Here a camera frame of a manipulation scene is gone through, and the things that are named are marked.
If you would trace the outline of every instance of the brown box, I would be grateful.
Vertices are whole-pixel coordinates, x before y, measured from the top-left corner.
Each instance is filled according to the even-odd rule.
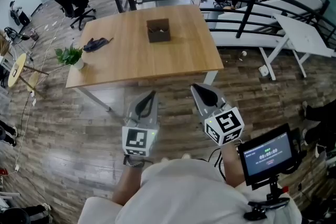
[[[148,20],[147,33],[150,43],[170,41],[170,29],[168,19]]]

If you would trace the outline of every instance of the small screen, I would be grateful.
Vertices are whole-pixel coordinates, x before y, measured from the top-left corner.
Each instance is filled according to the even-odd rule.
[[[292,157],[287,133],[244,152],[248,175],[270,169]]]

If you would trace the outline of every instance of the wooden floor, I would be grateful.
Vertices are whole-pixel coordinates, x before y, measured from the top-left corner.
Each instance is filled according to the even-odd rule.
[[[97,17],[117,12],[113,0],[91,0]],[[40,39],[33,49],[34,65],[40,68],[47,48],[62,21],[58,5],[50,1],[33,16],[33,26]],[[65,18],[48,51],[43,71],[50,72],[60,65],[54,49],[77,45],[80,31],[69,27]],[[243,140],[259,136],[283,123],[292,129],[302,128],[301,104],[323,105],[336,98],[336,71],[334,59],[311,57],[304,63],[307,79],[301,78],[294,56],[283,52],[272,64],[277,81],[262,78],[258,68],[263,59],[259,51],[248,50],[243,61],[238,60],[241,50],[219,50],[225,69],[219,72],[214,86],[220,88],[227,100],[239,108],[246,124]],[[208,158],[215,144],[202,132],[198,118],[193,114],[194,103],[190,85],[202,82],[205,75],[142,80],[115,84],[114,112],[107,113],[84,100],[75,91],[65,89],[65,67],[49,75],[38,90],[46,99],[38,98],[30,111],[25,141],[18,160],[18,174],[4,177],[6,191],[20,192],[15,198],[18,206],[32,206],[44,202],[53,207],[55,223],[77,223],[85,200],[91,196],[110,198],[122,172],[121,126],[129,102],[146,90],[159,93],[160,133],[153,157],[179,158],[189,152],[193,157]],[[15,124],[20,130],[20,118],[28,98],[28,91],[19,82],[11,91],[12,102],[0,107],[0,119]],[[31,100],[23,116],[23,133]],[[18,155],[18,146],[0,144],[0,166],[12,172]],[[309,202],[297,191],[302,182],[305,194],[326,195],[332,192],[333,182],[326,177],[326,166],[313,157],[311,150],[300,169],[289,176],[281,176],[281,184],[288,185],[290,194],[302,209]]]

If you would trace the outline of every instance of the trash bin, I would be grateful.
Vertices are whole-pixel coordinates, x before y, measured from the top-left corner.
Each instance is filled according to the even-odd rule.
[[[35,29],[30,30],[30,37],[33,41],[37,41],[39,38],[39,35],[36,33]]]

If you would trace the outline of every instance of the wooden table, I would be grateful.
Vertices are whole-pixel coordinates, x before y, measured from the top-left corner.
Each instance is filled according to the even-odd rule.
[[[171,41],[149,43],[146,21],[168,18]],[[135,10],[88,22],[80,38],[113,40],[95,52],[83,52],[85,66],[70,68],[66,88],[74,88],[105,109],[110,108],[85,87],[116,81],[139,80],[207,72],[211,84],[223,69],[209,28],[196,5]]]
[[[9,87],[12,87],[18,79],[21,79],[24,84],[26,84],[30,89],[33,89],[39,96],[41,96],[42,98],[44,98],[44,96],[38,92],[34,86],[31,86],[26,80],[24,80],[22,77],[21,77],[21,73],[23,71],[23,68],[27,68],[27,69],[30,69],[32,71],[35,71],[35,72],[38,72],[38,73],[42,73],[42,74],[46,74],[48,75],[48,73],[45,73],[43,71],[40,71],[40,70],[37,70],[33,67],[30,67],[30,66],[26,66],[25,63],[26,63],[26,60],[27,60],[27,55],[26,54],[21,54],[17,60],[15,61],[15,63],[13,64],[13,67],[9,73],[9,77],[8,77],[8,86]]]
[[[266,56],[263,48],[259,48],[272,80],[276,78],[271,63],[285,45],[293,51],[304,78],[307,77],[307,75],[302,64],[311,54],[331,58],[333,50],[326,47],[315,27],[280,14],[274,14],[274,18],[278,21],[286,34],[269,57]],[[304,53],[301,59],[299,59],[297,52]]]

